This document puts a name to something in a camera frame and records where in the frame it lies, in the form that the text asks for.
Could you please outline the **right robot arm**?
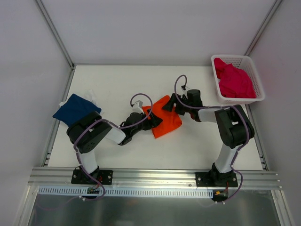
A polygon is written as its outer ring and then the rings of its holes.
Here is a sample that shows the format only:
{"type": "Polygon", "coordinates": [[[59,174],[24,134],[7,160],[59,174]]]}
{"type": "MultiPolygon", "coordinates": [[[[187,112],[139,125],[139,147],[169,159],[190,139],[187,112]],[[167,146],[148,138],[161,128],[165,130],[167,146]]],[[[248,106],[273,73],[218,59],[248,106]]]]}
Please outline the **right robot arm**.
{"type": "Polygon", "coordinates": [[[198,89],[189,89],[183,95],[173,93],[162,110],[174,110],[179,115],[190,114],[197,122],[217,124],[222,148],[211,169],[196,173],[196,185],[211,187],[237,187],[233,165],[239,151],[254,137],[254,128],[241,105],[205,107],[198,89]]]}

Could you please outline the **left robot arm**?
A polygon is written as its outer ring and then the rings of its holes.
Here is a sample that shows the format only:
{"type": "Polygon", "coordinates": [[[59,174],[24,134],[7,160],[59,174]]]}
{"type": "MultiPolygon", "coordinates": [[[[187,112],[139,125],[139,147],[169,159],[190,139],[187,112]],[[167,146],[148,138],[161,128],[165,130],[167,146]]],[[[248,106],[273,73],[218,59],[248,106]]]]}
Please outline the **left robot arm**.
{"type": "Polygon", "coordinates": [[[73,184],[104,183],[104,174],[96,162],[94,149],[103,140],[109,139],[124,146],[132,141],[140,131],[154,129],[163,120],[147,110],[146,113],[132,112],[128,118],[116,126],[103,119],[96,111],[89,113],[67,129],[67,135],[76,151],[79,169],[73,173],[73,184]]]}

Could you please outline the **orange t shirt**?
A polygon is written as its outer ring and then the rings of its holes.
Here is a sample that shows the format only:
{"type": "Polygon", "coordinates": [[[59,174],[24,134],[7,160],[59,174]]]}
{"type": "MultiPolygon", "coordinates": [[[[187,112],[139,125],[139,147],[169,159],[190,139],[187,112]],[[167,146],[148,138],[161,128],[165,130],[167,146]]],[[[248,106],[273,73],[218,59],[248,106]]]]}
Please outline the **orange t shirt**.
{"type": "Polygon", "coordinates": [[[151,129],[155,139],[178,129],[182,125],[182,120],[174,111],[174,107],[171,112],[162,110],[169,99],[170,96],[166,95],[153,104],[152,113],[163,120],[157,127],[151,129]]]}

